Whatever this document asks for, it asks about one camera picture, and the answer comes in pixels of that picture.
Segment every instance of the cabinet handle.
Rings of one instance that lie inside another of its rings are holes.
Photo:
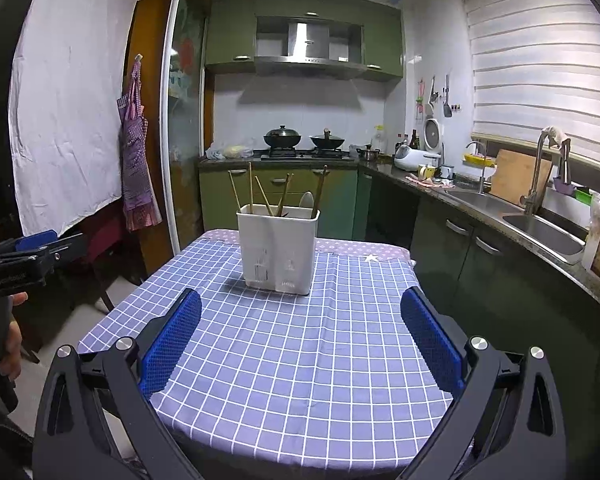
[[[446,221],[446,226],[449,229],[451,229],[453,232],[458,233],[461,236],[468,236],[469,235],[469,231],[467,231],[466,229],[462,229],[461,227],[458,227],[451,220],[447,220]]]
[[[488,243],[483,242],[480,238],[475,237],[475,244],[480,247],[485,253],[491,254],[491,256],[497,256],[500,251],[495,247],[491,247]]]

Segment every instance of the gas stove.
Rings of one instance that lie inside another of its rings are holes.
[[[296,160],[298,158],[336,158],[342,160],[353,160],[349,152],[342,150],[296,150],[295,148],[271,148],[260,155],[260,160]]]

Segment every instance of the glass door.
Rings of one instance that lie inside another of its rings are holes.
[[[202,234],[197,164],[205,23],[200,0],[171,0],[162,53],[160,158],[174,255]]]

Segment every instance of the chopsticks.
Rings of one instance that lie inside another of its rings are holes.
[[[327,174],[327,166],[322,168],[322,174],[318,181],[318,191],[315,192],[314,208],[311,209],[311,218],[314,219],[318,214],[318,206],[320,205],[320,198],[322,197],[322,186],[324,185],[324,177]]]
[[[231,187],[234,188],[235,203],[238,206],[239,213],[241,212],[240,210],[242,209],[242,206],[240,205],[240,199],[238,199],[238,192],[235,190],[234,175],[231,173],[231,170],[227,171],[227,173],[229,174],[229,179],[231,179]]]
[[[293,176],[293,173],[291,175],[289,175],[288,173],[286,174],[285,189],[282,190],[282,197],[280,197],[280,203],[278,204],[278,211],[276,212],[276,216],[282,216],[282,208],[285,205],[286,188],[289,186],[289,183],[291,182],[291,178]]]
[[[271,206],[269,205],[269,200],[267,200],[267,195],[264,194],[262,184],[260,184],[260,179],[257,175],[254,176],[254,178],[256,179],[256,184],[258,184],[258,188],[260,188],[260,192],[262,193],[262,197],[264,198],[265,206],[267,206],[267,212],[269,213],[269,216],[273,216],[273,211],[271,210]]]
[[[249,214],[253,214],[253,172],[249,163]]]

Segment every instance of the blue checkered tablecloth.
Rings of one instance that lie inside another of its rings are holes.
[[[151,398],[165,425],[234,455],[369,474],[406,466],[452,400],[400,317],[400,297],[415,285],[406,259],[318,252],[308,296],[254,290],[239,245],[200,238],[78,351],[136,336],[192,287],[202,319]]]

